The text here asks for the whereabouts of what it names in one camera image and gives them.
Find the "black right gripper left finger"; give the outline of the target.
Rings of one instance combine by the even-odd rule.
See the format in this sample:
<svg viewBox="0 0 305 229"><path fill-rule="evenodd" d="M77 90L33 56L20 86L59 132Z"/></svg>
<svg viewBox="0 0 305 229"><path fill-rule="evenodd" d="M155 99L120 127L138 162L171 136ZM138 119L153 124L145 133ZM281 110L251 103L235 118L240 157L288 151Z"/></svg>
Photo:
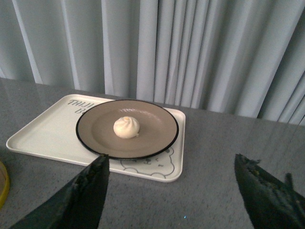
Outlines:
<svg viewBox="0 0 305 229"><path fill-rule="evenodd" d="M12 225L13 229L96 229L109 180L109 157L101 155L58 192Z"/></svg>

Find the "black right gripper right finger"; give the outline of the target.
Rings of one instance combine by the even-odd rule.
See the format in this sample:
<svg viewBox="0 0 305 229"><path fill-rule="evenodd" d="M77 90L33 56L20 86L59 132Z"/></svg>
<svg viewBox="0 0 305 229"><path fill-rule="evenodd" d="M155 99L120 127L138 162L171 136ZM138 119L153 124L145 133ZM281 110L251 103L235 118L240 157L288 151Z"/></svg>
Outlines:
<svg viewBox="0 0 305 229"><path fill-rule="evenodd" d="M255 229L303 229L305 198L294 190L292 174L282 182L259 167L260 160L236 154L234 172L244 207Z"/></svg>

